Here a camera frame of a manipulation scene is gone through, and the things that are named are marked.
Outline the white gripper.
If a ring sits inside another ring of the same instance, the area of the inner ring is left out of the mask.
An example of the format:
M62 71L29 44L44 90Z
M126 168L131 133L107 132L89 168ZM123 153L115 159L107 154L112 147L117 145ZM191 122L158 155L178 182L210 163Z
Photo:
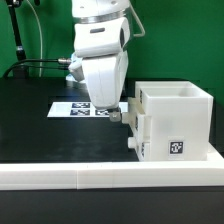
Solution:
M128 68L129 38L126 17L75 25L75 55L81 58L90 100L96 109L108 110L111 122L121 120L118 106Z

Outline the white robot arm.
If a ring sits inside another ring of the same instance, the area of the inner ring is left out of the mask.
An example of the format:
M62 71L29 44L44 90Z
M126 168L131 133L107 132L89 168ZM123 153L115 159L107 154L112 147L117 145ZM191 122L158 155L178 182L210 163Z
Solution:
M128 69L128 42L145 35L132 24L141 20L130 0L72 0L74 54L69 70L86 83L93 106L109 112L110 120L121 119L119 101Z

